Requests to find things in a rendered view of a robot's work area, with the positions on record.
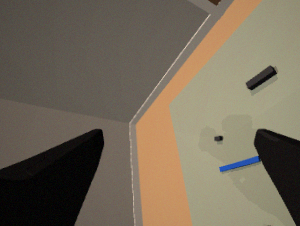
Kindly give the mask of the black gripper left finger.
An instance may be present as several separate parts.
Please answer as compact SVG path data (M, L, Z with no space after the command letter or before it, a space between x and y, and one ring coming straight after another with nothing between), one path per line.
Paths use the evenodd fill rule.
M0 169L0 226L73 226L104 146L94 129Z

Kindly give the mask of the blue flat bar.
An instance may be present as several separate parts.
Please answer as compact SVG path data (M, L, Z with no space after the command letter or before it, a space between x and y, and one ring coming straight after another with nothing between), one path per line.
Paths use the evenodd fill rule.
M254 157L250 159L244 159L244 161L231 163L231 165L220 166L219 171L228 171L232 169L238 169L240 166L250 165L250 163L260 162L260 157Z

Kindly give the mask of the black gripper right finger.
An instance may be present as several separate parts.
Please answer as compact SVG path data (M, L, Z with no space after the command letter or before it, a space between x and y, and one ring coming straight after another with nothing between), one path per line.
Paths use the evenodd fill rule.
M258 129L255 149L293 222L300 226L300 141Z

